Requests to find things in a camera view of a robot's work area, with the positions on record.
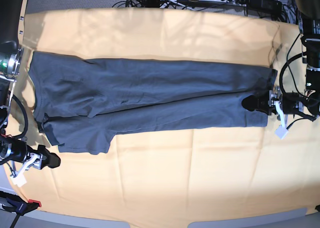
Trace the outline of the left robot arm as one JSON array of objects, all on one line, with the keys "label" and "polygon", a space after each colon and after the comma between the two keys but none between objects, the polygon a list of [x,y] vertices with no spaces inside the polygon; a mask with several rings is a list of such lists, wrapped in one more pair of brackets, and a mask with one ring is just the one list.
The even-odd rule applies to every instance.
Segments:
[{"label": "left robot arm", "polygon": [[[295,0],[301,53],[287,56],[279,73],[279,86],[261,95],[250,95],[242,106],[270,116],[278,115],[283,122],[286,115],[299,116],[300,120],[314,122],[320,116],[320,0]],[[287,92],[284,73],[291,70],[291,63],[302,59],[306,64],[305,90]]]}]

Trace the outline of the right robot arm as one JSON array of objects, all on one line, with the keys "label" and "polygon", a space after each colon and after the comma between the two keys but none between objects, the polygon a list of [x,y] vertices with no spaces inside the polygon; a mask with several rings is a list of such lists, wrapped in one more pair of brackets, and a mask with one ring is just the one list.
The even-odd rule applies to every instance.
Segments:
[{"label": "right robot arm", "polygon": [[[60,166],[61,159],[44,145],[31,148],[23,140],[27,134],[29,121],[21,101],[14,95],[17,77],[24,49],[19,40],[23,35],[20,26],[28,0],[0,0],[0,163],[7,164],[13,182],[24,178],[24,172],[34,167],[41,170],[45,167],[54,169]],[[6,135],[12,101],[20,108],[24,127],[18,135]]]}]

